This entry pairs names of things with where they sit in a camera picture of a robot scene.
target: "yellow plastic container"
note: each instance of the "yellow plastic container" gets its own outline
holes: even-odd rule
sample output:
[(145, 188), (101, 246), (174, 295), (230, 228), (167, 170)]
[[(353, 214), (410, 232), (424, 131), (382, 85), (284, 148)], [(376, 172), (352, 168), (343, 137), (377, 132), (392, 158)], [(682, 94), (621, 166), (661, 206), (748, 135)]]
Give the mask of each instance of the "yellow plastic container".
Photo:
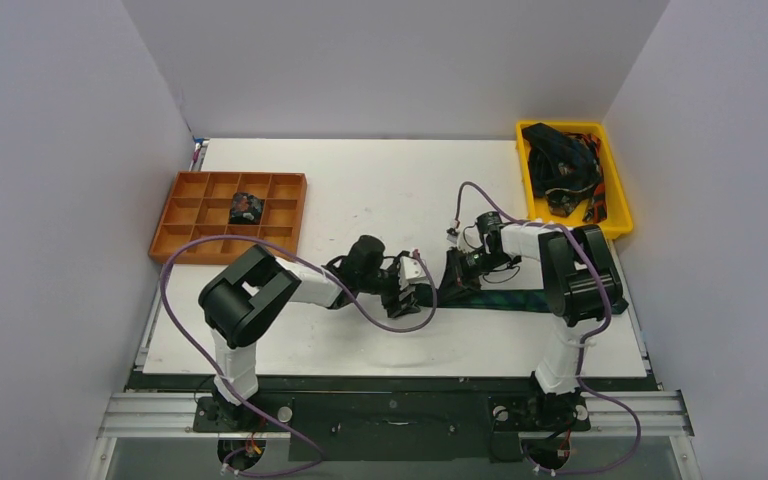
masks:
[[(545, 198), (536, 198), (534, 188), (531, 186), (531, 175), (528, 172), (528, 155), (531, 153), (531, 145), (522, 137), (522, 129), (538, 120), (522, 120), (517, 122), (517, 151), (519, 152), (520, 165), (522, 165), (522, 181), (525, 185), (525, 202), (528, 208), (529, 220), (542, 218), (544, 221), (553, 221), (569, 227), (585, 225), (582, 221), (587, 210), (587, 202), (581, 202), (569, 217), (558, 217), (549, 213), (549, 205)], [(599, 162), (602, 165), (602, 173), (605, 176), (605, 203), (608, 208), (608, 218), (598, 223), (605, 234), (605, 238), (615, 239), (620, 235), (631, 232), (634, 222), (631, 221), (631, 212), (628, 210), (628, 202), (623, 193), (617, 167), (614, 164), (614, 156), (611, 154), (611, 146), (608, 144), (608, 136), (598, 123), (587, 122), (542, 122), (562, 132), (592, 133), (602, 140), (602, 148), (599, 151)]]

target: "white wall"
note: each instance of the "white wall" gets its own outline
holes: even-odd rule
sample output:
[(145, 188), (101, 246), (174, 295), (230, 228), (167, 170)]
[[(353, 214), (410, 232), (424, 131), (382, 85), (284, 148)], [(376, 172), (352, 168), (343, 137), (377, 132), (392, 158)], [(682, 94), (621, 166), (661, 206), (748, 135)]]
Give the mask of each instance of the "white wall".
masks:
[(656, 374), (707, 479), (768, 479), (768, 2), (672, 0), (605, 123)]
[(667, 0), (125, 0), (197, 135), (512, 137), (599, 120)]
[(0, 478), (83, 478), (192, 141), (121, 3), (0, 1)]

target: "brown divided tray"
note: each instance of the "brown divided tray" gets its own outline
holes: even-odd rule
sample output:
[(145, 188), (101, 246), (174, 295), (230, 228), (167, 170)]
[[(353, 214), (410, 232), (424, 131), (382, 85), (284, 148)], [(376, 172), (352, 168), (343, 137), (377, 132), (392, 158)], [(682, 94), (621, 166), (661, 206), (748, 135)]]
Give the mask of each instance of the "brown divided tray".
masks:
[[(190, 240), (210, 235), (258, 237), (296, 253), (307, 180), (302, 173), (179, 172), (160, 217), (149, 256), (163, 263)], [(229, 225), (231, 197), (250, 193), (264, 201), (260, 225)], [(182, 253), (176, 263), (228, 265), (251, 242), (208, 242)]]

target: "white table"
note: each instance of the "white table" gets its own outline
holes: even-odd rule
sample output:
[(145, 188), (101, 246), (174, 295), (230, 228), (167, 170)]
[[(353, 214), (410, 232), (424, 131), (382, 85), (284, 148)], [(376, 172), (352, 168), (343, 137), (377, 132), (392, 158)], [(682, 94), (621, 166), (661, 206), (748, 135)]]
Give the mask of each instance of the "white table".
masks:
[[(202, 170), (303, 172), (308, 190), (300, 256), (323, 264), (348, 252), (360, 235), (370, 234), (387, 245), (388, 253), (419, 248), (438, 281), (450, 246), (445, 230), (461, 182), (478, 183), (512, 215), (526, 213), (513, 141), (211, 139)], [(489, 210), (477, 193), (466, 190), (462, 225)], [(172, 308), (210, 351), (212, 340), (197, 297), (221, 270), (181, 265), (169, 282)], [(526, 260), (519, 275), (499, 288), (541, 286), (539, 265)], [(427, 312), (387, 320), (377, 297), (364, 295), (361, 301), (392, 325), (414, 324)], [(258, 342), (257, 373), (525, 377), (543, 355), (552, 319), (540, 313), (438, 309), (426, 328), (393, 334), (351, 306), (329, 311), (289, 304)], [(212, 373), (162, 308), (143, 372)], [(583, 372), (645, 376), (629, 312), (616, 316), (596, 337)]]

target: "green plaid cloth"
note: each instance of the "green plaid cloth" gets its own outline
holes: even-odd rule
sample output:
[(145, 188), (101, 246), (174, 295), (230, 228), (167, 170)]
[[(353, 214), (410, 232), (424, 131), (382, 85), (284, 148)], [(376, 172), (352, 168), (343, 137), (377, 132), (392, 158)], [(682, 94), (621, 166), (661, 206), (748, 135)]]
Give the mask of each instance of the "green plaid cloth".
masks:
[[(430, 307), (431, 286), (417, 285), (416, 298), (420, 307)], [(543, 290), (481, 290), (472, 295), (464, 295), (455, 300), (440, 303), (437, 307), (551, 313)], [(628, 302), (620, 298), (614, 303), (611, 313), (619, 315), (627, 308)]]

